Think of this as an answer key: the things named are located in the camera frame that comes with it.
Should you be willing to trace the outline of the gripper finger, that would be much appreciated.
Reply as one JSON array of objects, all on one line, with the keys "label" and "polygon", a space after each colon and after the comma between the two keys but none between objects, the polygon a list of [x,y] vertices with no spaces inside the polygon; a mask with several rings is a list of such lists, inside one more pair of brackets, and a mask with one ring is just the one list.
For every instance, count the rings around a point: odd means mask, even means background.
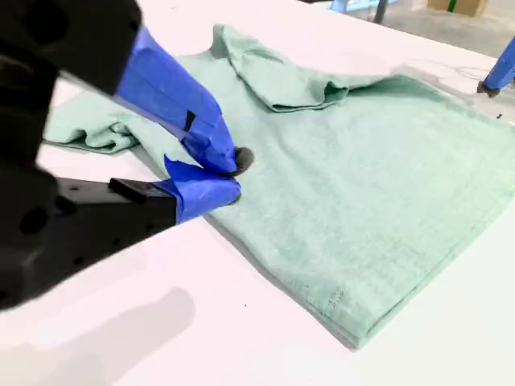
[{"label": "gripper finger", "polygon": [[168,179],[107,183],[60,179],[56,198],[56,268],[72,275],[168,228],[237,201],[238,182],[180,161]]},{"label": "gripper finger", "polygon": [[215,97],[151,35],[135,1],[82,1],[94,65],[83,81],[160,124],[202,167],[236,176],[253,153],[235,146]]},{"label": "gripper finger", "polygon": [[492,69],[494,96],[514,82],[514,39],[512,39]]},{"label": "gripper finger", "polygon": [[510,48],[507,47],[498,58],[486,78],[478,83],[477,92],[496,97],[510,84]]}]

